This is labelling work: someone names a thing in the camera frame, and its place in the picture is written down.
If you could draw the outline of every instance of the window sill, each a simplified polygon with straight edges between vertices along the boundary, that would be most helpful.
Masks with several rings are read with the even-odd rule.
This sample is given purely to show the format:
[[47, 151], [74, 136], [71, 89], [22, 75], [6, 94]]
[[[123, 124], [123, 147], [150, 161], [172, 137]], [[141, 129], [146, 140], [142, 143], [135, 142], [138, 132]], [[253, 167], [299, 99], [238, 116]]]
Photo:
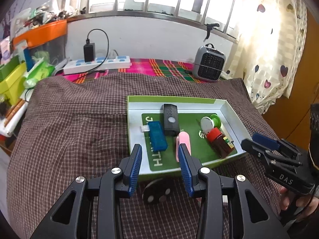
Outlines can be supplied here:
[[[108, 11], [108, 12], [96, 12], [96, 13], [89, 13], [89, 14], [82, 14], [82, 15], [76, 15], [74, 17], [69, 18], [68, 22], [74, 22], [89, 18], [96, 18], [96, 17], [109, 17], [109, 16], [130, 16], [130, 17], [146, 17], [146, 18], [154, 18], [154, 19], [161, 19], [161, 20], [167, 20], [172, 22], [178, 22], [181, 24], [189, 25], [195, 28], [200, 28], [203, 30], [206, 30], [205, 25], [201, 25], [199, 22], [192, 21], [189, 19], [181, 18], [181, 17], [174, 17], [171, 15], [161, 14], [161, 13], [152, 13], [152, 12], [141, 12], [141, 11]], [[226, 40], [229, 40], [233, 42], [234, 44], [238, 44], [238, 41], [225, 34], [221, 31], [218, 31], [216, 29], [213, 29], [211, 33], [220, 36]]]

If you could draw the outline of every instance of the brown glass jar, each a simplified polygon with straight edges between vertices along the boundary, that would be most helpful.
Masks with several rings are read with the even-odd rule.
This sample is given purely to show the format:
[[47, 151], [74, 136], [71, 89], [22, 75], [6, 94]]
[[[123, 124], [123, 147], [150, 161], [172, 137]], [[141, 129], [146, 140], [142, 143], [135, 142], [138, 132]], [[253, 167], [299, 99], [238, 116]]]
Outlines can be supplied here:
[[213, 149], [219, 154], [221, 158], [227, 157], [234, 149], [235, 146], [218, 128], [213, 128], [207, 134], [207, 140], [211, 143]]

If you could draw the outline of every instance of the human hand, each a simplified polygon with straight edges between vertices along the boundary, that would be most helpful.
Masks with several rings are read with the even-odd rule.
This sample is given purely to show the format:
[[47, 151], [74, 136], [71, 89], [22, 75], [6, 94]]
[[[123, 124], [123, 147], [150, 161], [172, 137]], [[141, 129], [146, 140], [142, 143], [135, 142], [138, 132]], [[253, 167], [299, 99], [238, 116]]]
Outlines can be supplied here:
[[[290, 204], [290, 199], [288, 197], [288, 189], [285, 187], [281, 187], [279, 192], [281, 194], [280, 203], [279, 203], [280, 209], [287, 210], [287, 208]], [[305, 207], [308, 204], [310, 198], [311, 198], [311, 195], [306, 195], [306, 196], [300, 197], [296, 201], [296, 206], [297, 207]], [[314, 197], [312, 199], [311, 203], [309, 204], [309, 206], [307, 207], [307, 209], [297, 217], [297, 221], [300, 221], [300, 220], [306, 218], [307, 216], [310, 216], [317, 209], [318, 204], [319, 204], [319, 199]]]

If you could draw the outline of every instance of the pink stapler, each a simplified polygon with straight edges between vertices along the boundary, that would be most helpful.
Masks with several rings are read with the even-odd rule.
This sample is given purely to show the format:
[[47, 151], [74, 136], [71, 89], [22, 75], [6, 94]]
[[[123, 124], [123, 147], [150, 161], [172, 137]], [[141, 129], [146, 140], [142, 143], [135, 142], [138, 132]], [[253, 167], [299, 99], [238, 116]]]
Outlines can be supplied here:
[[186, 132], [182, 131], [176, 137], [176, 161], [177, 162], [179, 162], [179, 160], [178, 160], [178, 147], [179, 147], [180, 144], [186, 144], [186, 147], [187, 147], [187, 149], [189, 151], [189, 154], [192, 155], [191, 152], [190, 152], [189, 135]]

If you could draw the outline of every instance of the green knob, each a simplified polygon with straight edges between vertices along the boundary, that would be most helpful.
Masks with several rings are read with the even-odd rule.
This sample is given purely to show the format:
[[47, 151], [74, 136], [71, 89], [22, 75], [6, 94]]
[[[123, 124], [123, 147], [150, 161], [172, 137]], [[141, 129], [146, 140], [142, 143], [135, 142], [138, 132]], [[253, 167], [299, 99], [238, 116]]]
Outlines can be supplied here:
[[209, 118], [214, 122], [214, 127], [221, 128], [221, 119], [216, 113], [213, 113]]

